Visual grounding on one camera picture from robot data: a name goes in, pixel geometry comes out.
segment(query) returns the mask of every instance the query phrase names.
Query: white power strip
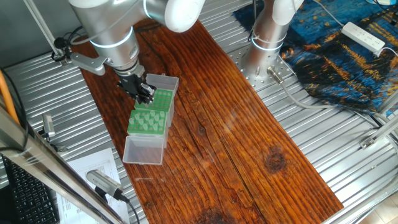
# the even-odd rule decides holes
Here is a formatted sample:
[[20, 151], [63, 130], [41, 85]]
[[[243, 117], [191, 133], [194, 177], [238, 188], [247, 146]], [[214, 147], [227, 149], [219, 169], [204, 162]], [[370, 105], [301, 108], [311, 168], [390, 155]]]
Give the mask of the white power strip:
[[373, 53], [380, 51], [384, 47], [384, 43], [382, 40], [373, 36], [366, 30], [358, 27], [352, 22], [348, 22], [341, 30], [341, 33], [352, 39], [353, 41], [361, 44], [366, 49], [370, 50]]

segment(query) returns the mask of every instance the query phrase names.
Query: wooden table surface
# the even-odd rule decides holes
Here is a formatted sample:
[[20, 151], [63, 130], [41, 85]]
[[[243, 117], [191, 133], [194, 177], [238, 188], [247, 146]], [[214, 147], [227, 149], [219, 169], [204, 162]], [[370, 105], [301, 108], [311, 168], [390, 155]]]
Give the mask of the wooden table surface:
[[[180, 79], [163, 165], [124, 165], [150, 223], [321, 223], [343, 208], [199, 22], [136, 31], [146, 71]], [[90, 44], [73, 51], [98, 56]], [[123, 157], [134, 100], [112, 68], [82, 72]]]

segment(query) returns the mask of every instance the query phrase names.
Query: white cable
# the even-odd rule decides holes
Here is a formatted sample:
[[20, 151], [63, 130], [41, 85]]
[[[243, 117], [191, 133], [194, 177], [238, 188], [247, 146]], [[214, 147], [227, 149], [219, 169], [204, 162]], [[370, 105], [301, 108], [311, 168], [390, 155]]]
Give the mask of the white cable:
[[280, 85], [281, 85], [281, 87], [285, 90], [287, 96], [290, 97], [290, 99], [292, 99], [293, 102], [294, 102], [295, 104], [301, 106], [302, 108], [313, 109], [313, 110], [335, 108], [335, 106], [332, 106], [332, 105], [312, 106], [312, 105], [303, 104], [303, 103], [299, 102], [298, 100], [296, 100], [296, 99], [292, 96], [292, 94], [291, 94], [291, 93], [289, 92], [289, 90], [286, 88], [285, 83], [281, 83]]
[[322, 4], [322, 3], [320, 3], [320, 2], [318, 2], [317, 0], [312, 0], [312, 1], [314, 1], [315, 3], [317, 3], [317, 4], [319, 4], [341, 27], [344, 27], [344, 25], [340, 22], [340, 21], [338, 21], [337, 19], [336, 19], [336, 17], [334, 16], [334, 15], [332, 15], [330, 12], [329, 12], [329, 10], [327, 10], [326, 9], [326, 7]]
[[386, 49], [392, 51], [398, 57], [397, 52], [389, 47], [383, 47], [382, 49], [378, 50], [377, 52], [374, 52], [374, 54], [378, 57], [378, 56], [380, 56], [381, 52]]
[[121, 17], [120, 17], [116, 22], [114, 22], [112, 25], [110, 25], [110, 26], [108, 26], [107, 28], [103, 29], [101, 32], [99, 32], [99, 33], [95, 34], [94, 36], [91, 36], [91, 37], [89, 37], [89, 38], [87, 38], [87, 39], [85, 39], [85, 40], [81, 40], [81, 41], [78, 41], [78, 42], [75, 42], [75, 41], [73, 40], [73, 41], [71, 41], [70, 43], [71, 43], [72, 45], [84, 44], [85, 42], [89, 42], [89, 41], [91, 41], [91, 40], [93, 40], [93, 39], [99, 37], [100, 35], [104, 34], [106, 31], [108, 31], [110, 28], [114, 27], [118, 22], [120, 22], [127, 14], [129, 14], [129, 12], [131, 11], [131, 9], [133, 9], [133, 7], [134, 7], [138, 2], [140, 2], [140, 1], [136, 1], [136, 2], [129, 8], [129, 10], [127, 10], [127, 12], [123, 14], [123, 16], [121, 16]]

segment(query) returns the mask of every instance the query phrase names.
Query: yellow cable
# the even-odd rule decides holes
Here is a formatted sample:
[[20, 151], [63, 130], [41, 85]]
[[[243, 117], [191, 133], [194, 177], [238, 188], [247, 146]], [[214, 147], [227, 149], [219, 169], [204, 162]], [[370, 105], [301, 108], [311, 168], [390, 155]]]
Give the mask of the yellow cable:
[[8, 89], [6, 80], [4, 79], [4, 76], [2, 75], [1, 71], [0, 71], [0, 91], [1, 91], [2, 97], [4, 98], [4, 102], [6, 103], [8, 113], [14, 119], [15, 122], [17, 122], [19, 125], [21, 125], [19, 123], [17, 112], [15, 111], [15, 107], [14, 107], [14, 102], [12, 101], [11, 94]]

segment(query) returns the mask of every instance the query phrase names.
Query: wood knot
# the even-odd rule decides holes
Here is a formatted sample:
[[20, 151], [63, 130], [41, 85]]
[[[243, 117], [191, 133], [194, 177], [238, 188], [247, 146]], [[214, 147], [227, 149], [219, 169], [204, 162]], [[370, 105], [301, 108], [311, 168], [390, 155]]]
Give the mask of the wood knot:
[[281, 153], [275, 153], [267, 156], [266, 167], [269, 172], [276, 173], [286, 165], [285, 157]]
[[196, 224], [228, 224], [228, 222], [226, 222], [220, 211], [209, 209], [200, 214], [199, 220], [196, 221]]
[[203, 126], [199, 127], [199, 133], [200, 134], [205, 134], [206, 133], [206, 129]]

